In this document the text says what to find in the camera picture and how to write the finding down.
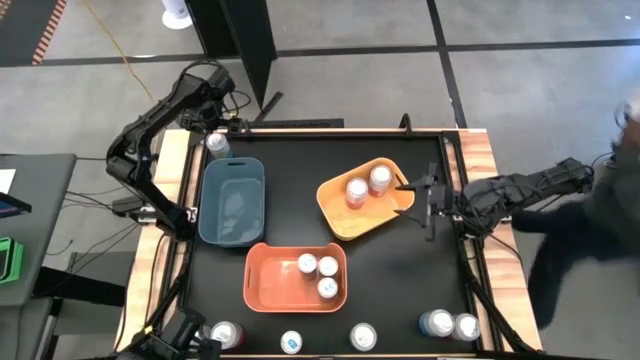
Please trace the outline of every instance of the orange plastic bin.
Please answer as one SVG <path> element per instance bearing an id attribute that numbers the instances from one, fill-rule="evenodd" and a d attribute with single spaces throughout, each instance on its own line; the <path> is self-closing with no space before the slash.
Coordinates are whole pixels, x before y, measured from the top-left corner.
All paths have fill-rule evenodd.
<path id="1" fill-rule="evenodd" d="M 311 254 L 338 261 L 338 294 L 326 301 L 318 294 L 318 281 L 305 279 L 298 269 L 298 257 Z M 249 250 L 244 269 L 244 301 L 253 311 L 267 313 L 329 313 L 347 301 L 347 256 L 336 244 L 325 247 L 276 247 L 264 243 Z"/>
<path id="2" fill-rule="evenodd" d="M 360 209 L 349 208 L 345 199 L 349 181 L 353 178 L 369 181 L 371 170 L 378 165 L 385 165 L 391 170 L 391 183 L 387 191 L 381 197 L 367 195 Z M 377 158 L 320 185 L 316 199 L 336 237 L 350 241 L 397 217 L 395 210 L 407 210 L 413 205 L 413 191 L 395 189 L 407 183 L 407 178 L 395 162 Z"/>

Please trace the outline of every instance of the concrete floor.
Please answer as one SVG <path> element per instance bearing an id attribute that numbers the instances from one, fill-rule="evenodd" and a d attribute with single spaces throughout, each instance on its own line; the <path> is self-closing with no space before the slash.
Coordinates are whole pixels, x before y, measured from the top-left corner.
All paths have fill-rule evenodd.
<path id="1" fill-rule="evenodd" d="M 158 0 L 90 0 L 127 55 L 202 53 L 193 28 L 169 31 Z M 424 0 L 268 0 L 279 50 L 434 45 Z M 448 44 L 583 41 L 640 37 L 635 0 L 437 0 Z M 46 59 L 117 56 L 83 8 L 69 0 Z M 618 133 L 612 114 L 640 86 L 640 48 L 476 51 L 451 53 L 469 127 L 488 128 L 498 169 L 529 172 L 568 156 L 590 163 Z M 239 90 L 251 94 L 239 61 L 226 61 Z M 167 94 L 186 63 L 136 64 L 155 98 Z M 125 124 L 151 101 L 122 65 L 0 68 L 0 152 L 73 152 L 102 157 Z M 285 94 L 268 119 L 344 117 L 348 127 L 395 127 L 404 112 L 415 126 L 453 127 L 437 53 L 281 58 L 267 98 Z M 241 115 L 252 119 L 255 105 Z M 117 187 L 101 162 L 79 162 L 71 189 Z M 126 193 L 101 196 L 108 201 Z M 60 216 L 50 251 L 74 242 L 49 266 L 64 268 L 128 224 L 96 209 Z M 525 271 L 540 239 L 518 235 Z M 113 251 L 135 251 L 137 232 Z M 585 263 L 567 279 L 556 321 L 542 333 L 553 354 L 635 358 L 640 307 L 630 263 Z M 56 358 L 104 354 L 113 332 L 62 339 Z M 93 347 L 86 347 L 92 342 Z M 85 345 L 80 352 L 80 344 Z"/>

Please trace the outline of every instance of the person's arm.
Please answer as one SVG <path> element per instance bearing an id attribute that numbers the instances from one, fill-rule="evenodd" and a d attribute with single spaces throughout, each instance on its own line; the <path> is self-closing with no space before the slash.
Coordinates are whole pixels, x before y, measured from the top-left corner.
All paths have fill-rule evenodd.
<path id="1" fill-rule="evenodd" d="M 640 119 L 630 120 L 624 129 L 612 185 L 625 215 L 640 223 Z"/>

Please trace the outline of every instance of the black table surface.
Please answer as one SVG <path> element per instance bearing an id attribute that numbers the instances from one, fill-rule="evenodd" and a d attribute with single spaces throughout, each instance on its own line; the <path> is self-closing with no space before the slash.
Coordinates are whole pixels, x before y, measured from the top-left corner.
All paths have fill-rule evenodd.
<path id="1" fill-rule="evenodd" d="M 73 154 L 0 156 L 0 169 L 16 169 L 9 195 L 32 207 L 30 214 L 0 219 L 0 237 L 24 245 L 20 278 L 0 285 L 0 306 L 31 297 L 75 163 Z"/>
<path id="2" fill-rule="evenodd" d="M 0 308 L 0 359 L 36 358 L 52 305 L 53 299 L 41 298 Z"/>
<path id="3" fill-rule="evenodd" d="M 248 249 L 222 249 L 196 239 L 186 303 L 210 324 L 242 325 L 244 345 L 232 353 L 282 354 L 280 337 L 296 330 L 302 354 L 352 354 L 349 331 L 360 322 L 378 333 L 376 354 L 434 354 L 473 351 L 473 344 L 428 338 L 418 330 L 424 311 L 469 312 L 451 223 L 437 220 L 436 241 L 426 242 L 414 222 L 397 218 L 351 242 L 337 240 L 316 202 L 323 182 L 377 157 L 395 161 L 409 181 L 443 154 L 437 138 L 343 137 L 232 140 L 237 157 L 262 161 L 266 178 L 264 241 L 271 246 L 324 246 L 336 242 L 347 254 L 348 298 L 330 314 L 268 314 L 250 310 L 242 285 Z M 424 208 L 419 195 L 411 208 Z"/>

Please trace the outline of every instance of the blue tray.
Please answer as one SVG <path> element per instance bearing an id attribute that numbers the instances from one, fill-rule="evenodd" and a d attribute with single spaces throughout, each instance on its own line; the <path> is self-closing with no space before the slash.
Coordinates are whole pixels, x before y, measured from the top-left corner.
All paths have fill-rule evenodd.
<path id="1" fill-rule="evenodd" d="M 202 240 L 252 246 L 264 234 L 264 167 L 254 158 L 212 161 L 204 171 L 198 220 Z"/>

